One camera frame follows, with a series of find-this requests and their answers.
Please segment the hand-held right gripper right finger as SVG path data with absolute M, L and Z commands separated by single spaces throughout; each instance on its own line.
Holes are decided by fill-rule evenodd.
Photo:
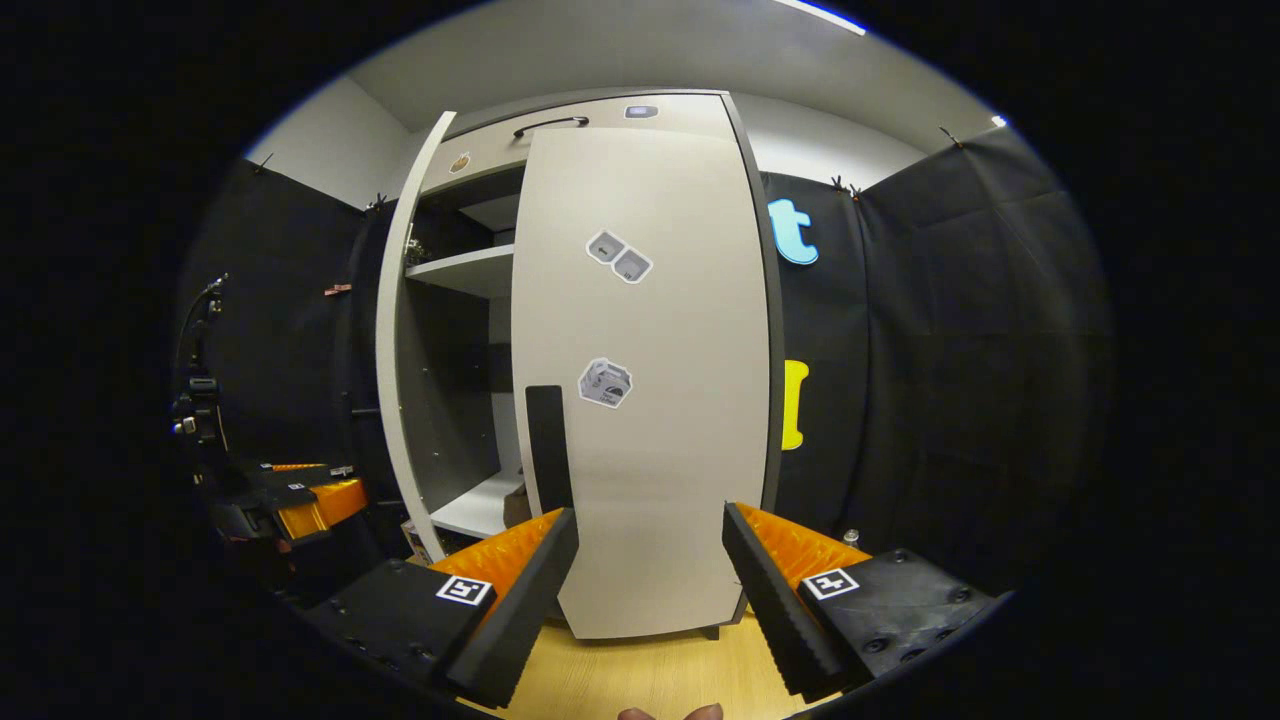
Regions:
M 870 555 L 740 503 L 722 543 L 788 693 L 869 691 L 969 635 L 1001 600 L 911 550 Z

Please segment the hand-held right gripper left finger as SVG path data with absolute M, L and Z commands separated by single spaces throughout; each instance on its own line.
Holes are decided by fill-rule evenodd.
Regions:
M 557 509 L 428 566 L 387 560 L 301 616 L 401 685 L 503 708 L 577 551 L 576 512 Z

